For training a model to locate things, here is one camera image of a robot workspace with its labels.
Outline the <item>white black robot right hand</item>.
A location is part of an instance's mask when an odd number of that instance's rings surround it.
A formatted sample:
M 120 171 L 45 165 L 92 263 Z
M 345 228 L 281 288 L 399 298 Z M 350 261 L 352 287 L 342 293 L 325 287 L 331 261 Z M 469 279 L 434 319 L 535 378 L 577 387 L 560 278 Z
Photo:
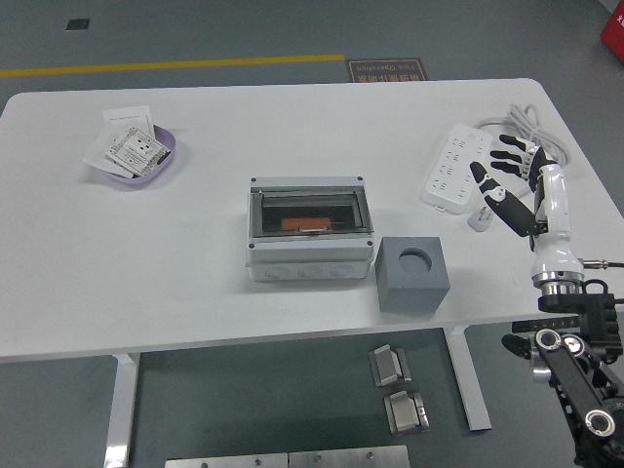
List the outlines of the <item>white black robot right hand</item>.
M 571 223 L 561 165 L 532 141 L 507 135 L 499 140 L 521 152 L 492 150 L 494 161 L 490 165 L 525 180 L 534 194 L 534 205 L 529 209 L 492 178 L 481 163 L 473 162 L 470 170 L 485 202 L 516 234 L 530 239 L 535 254 L 531 280 L 536 287 L 548 282 L 581 284 L 584 268 L 570 248 Z

